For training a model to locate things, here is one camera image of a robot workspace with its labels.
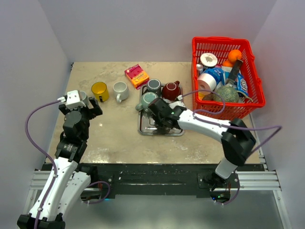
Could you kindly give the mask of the grey blue mug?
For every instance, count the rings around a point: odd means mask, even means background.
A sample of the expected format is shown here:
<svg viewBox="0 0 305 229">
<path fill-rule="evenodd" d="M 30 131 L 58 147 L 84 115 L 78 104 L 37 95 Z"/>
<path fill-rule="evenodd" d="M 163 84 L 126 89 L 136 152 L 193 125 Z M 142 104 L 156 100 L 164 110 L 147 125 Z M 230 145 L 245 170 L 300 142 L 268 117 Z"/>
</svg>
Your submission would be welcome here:
<svg viewBox="0 0 305 229">
<path fill-rule="evenodd" d="M 80 97 L 81 97 L 81 100 L 88 106 L 89 99 L 88 99 L 87 94 L 84 91 L 80 91 Z"/>
</svg>

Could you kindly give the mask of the white speckled mug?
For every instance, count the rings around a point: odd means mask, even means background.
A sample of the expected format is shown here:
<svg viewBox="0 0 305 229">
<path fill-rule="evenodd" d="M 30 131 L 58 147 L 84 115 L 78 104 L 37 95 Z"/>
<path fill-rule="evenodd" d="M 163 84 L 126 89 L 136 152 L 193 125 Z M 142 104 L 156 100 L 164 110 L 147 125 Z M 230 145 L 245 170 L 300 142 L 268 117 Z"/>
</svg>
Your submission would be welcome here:
<svg viewBox="0 0 305 229">
<path fill-rule="evenodd" d="M 129 88 L 124 82 L 116 82 L 113 85 L 113 94 L 116 102 L 121 103 L 129 97 Z"/>
</svg>

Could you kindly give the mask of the yellow mug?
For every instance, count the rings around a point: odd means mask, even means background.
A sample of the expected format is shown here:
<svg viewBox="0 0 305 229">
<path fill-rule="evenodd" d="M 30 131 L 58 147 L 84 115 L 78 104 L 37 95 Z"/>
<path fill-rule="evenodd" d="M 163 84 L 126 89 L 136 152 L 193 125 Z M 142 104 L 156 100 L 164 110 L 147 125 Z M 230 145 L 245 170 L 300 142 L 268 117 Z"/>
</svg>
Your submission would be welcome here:
<svg viewBox="0 0 305 229">
<path fill-rule="evenodd" d="M 94 83 L 91 87 L 91 91 L 94 97 L 100 102 L 105 102 L 109 99 L 108 87 L 104 82 Z"/>
</svg>

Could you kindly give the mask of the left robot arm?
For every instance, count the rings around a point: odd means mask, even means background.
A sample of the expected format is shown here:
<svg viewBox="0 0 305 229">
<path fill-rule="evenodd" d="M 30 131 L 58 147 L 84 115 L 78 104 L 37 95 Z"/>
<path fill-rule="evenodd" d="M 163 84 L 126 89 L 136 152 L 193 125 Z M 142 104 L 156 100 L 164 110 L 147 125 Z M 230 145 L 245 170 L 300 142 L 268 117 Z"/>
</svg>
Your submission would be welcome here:
<svg viewBox="0 0 305 229">
<path fill-rule="evenodd" d="M 52 169 L 46 184 L 28 214 L 20 215 L 21 229 L 63 229 L 65 217 L 86 187 L 98 184 L 94 167 L 80 165 L 87 147 L 90 120 L 102 115 L 98 101 L 90 97 L 92 107 L 80 98 L 75 102 L 64 96 L 58 101 L 64 114 L 63 132 L 51 160 Z"/>
</svg>

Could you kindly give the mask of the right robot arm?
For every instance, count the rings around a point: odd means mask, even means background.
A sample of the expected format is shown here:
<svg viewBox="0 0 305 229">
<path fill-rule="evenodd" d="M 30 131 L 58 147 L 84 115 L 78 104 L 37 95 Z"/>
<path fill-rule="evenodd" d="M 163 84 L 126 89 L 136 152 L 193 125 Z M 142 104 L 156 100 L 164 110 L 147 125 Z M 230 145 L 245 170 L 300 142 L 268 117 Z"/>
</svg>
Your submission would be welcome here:
<svg viewBox="0 0 305 229">
<path fill-rule="evenodd" d="M 224 158 L 214 172 L 204 177 L 212 189 L 224 187 L 229 176 L 243 166 L 252 154 L 256 140 L 241 119 L 219 120 L 195 114 L 183 102 L 167 103 L 162 98 L 154 99 L 148 109 L 159 127 L 191 130 L 208 136 L 222 144 Z"/>
</svg>

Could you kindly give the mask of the teal green mug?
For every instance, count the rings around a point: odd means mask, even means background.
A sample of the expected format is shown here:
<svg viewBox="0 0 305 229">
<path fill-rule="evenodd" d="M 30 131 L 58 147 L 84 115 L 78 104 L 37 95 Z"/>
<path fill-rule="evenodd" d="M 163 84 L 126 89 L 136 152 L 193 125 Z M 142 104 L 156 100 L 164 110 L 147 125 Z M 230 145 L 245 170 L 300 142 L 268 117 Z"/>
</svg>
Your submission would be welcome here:
<svg viewBox="0 0 305 229">
<path fill-rule="evenodd" d="M 144 93 L 140 98 L 140 102 L 136 105 L 135 110 L 138 112 L 142 110 L 148 111 L 149 104 L 156 98 L 158 98 L 158 95 L 156 93 L 153 92 Z"/>
</svg>

